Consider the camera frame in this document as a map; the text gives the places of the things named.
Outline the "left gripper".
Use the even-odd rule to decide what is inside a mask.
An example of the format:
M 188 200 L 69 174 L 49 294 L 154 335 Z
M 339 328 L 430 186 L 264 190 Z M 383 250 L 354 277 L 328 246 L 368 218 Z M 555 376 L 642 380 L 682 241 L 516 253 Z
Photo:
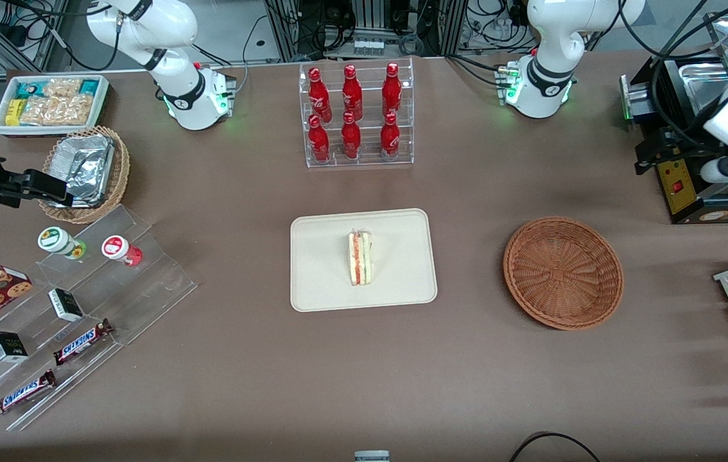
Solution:
M 639 143 L 639 154 L 634 163 L 635 175 L 643 175 L 658 165 L 658 169 L 666 169 L 693 158 L 717 160 L 727 154 L 723 144 L 708 144 L 707 141 L 687 141 L 669 126 L 658 128 L 657 135 L 646 137 Z

